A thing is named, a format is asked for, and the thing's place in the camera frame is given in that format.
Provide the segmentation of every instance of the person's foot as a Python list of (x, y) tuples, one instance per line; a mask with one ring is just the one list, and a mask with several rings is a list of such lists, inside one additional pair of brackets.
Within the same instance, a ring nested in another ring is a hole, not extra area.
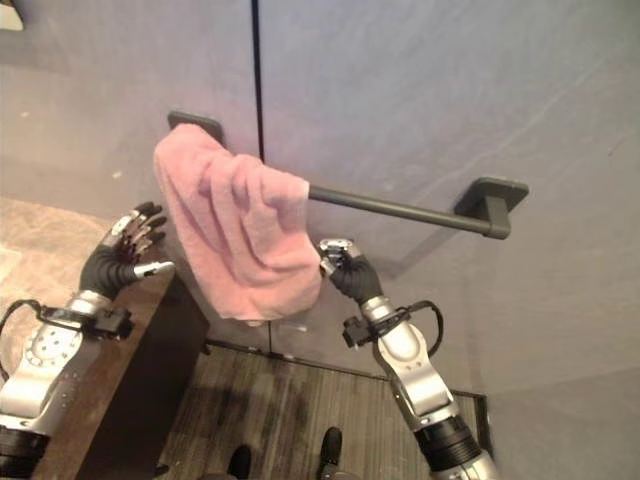
[(342, 432), (338, 427), (329, 428), (322, 439), (320, 450), (320, 464), (338, 465), (342, 453)]
[(240, 445), (231, 455), (227, 473), (238, 480), (246, 480), (251, 472), (251, 449), (248, 445)]

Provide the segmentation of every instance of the metal bracket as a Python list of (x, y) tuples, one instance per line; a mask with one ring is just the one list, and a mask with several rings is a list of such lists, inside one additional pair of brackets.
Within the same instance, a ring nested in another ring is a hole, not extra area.
[(167, 121), (169, 122), (169, 127), (171, 127), (172, 130), (181, 123), (192, 123), (194, 125), (198, 125), (205, 132), (215, 138), (220, 145), (223, 147), (225, 146), (222, 125), (213, 118), (200, 117), (198, 115), (192, 115), (191, 113), (172, 110), (169, 112), (169, 115), (167, 115)]
[(489, 222), (485, 237), (503, 240), (511, 233), (509, 212), (527, 195), (524, 183), (492, 177), (474, 181), (453, 209), (456, 215)]

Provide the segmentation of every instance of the silver robot arm segment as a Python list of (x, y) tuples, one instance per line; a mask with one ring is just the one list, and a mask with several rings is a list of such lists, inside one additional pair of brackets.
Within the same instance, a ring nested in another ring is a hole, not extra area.
[(345, 322), (345, 340), (349, 346), (373, 343), (374, 358), (390, 380), (432, 478), (498, 480), (493, 460), (472, 437), (453, 395), (433, 368), (422, 332), (409, 323), (406, 311), (399, 315), (384, 296), (371, 264), (349, 240), (323, 240), (319, 249), (321, 269), (343, 294), (356, 300), (364, 319)]
[[(85, 290), (65, 308), (91, 316), (110, 306), (108, 298)], [(98, 338), (83, 334), (77, 322), (65, 323), (74, 329), (43, 323), (27, 339), (18, 368), (0, 391), (0, 425), (46, 436), (55, 431), (100, 353)]]

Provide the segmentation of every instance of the black robotic glove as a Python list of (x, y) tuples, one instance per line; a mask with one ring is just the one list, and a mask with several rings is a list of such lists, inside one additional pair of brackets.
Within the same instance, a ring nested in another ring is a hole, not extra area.
[(172, 262), (138, 264), (142, 254), (164, 238), (157, 231), (167, 218), (162, 207), (145, 202), (122, 217), (87, 259), (80, 275), (80, 291), (90, 290), (110, 300), (141, 278), (174, 268)]
[(353, 242), (327, 239), (320, 242), (321, 267), (340, 292), (363, 305), (381, 296), (380, 279), (373, 266)]

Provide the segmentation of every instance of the black cable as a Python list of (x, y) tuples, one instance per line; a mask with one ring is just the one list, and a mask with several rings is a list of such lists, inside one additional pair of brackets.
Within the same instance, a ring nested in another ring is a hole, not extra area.
[(440, 348), (442, 344), (442, 339), (444, 338), (444, 316), (440, 311), (440, 308), (430, 300), (422, 300), (420, 302), (416, 302), (409, 307), (403, 307), (407, 309), (407, 313), (415, 312), (417, 310), (422, 310), (423, 308), (430, 308), (436, 314), (436, 326), (438, 330), (438, 334), (436, 337), (436, 341), (433, 346), (427, 351), (427, 355), (432, 357)]
[[(52, 325), (54, 327), (61, 327), (61, 328), (66, 328), (68, 330), (74, 330), (76, 332), (81, 331), (81, 328), (72, 327), (71, 325), (67, 325), (67, 324), (64, 324), (64, 323), (56, 322), (56, 321), (53, 321), (53, 320), (51, 320), (49, 318), (46, 318), (46, 317), (42, 316), (42, 311), (43, 310), (51, 311), (51, 309), (49, 309), (48, 307), (46, 307), (44, 305), (41, 305), (37, 300), (29, 299), (29, 300), (16, 300), (11, 305), (9, 305), (9, 308), (7, 308), (7, 311), (5, 312), (4, 316), (2, 317), (2, 320), (0, 320), (0, 337), (2, 337), (2, 330), (4, 329), (9, 317), (11, 315), (13, 315), (16, 310), (18, 310), (20, 307), (23, 307), (25, 305), (27, 305), (28, 307), (31, 307), (31, 309), (34, 312), (36, 312), (36, 318), (38, 320), (40, 320), (42, 323), (46, 323), (47, 325)], [(2, 377), (2, 379), (5, 382), (9, 379), (9, 373), (5, 370), (4, 366), (2, 365), (2, 359), (1, 358), (0, 358), (0, 376)]]

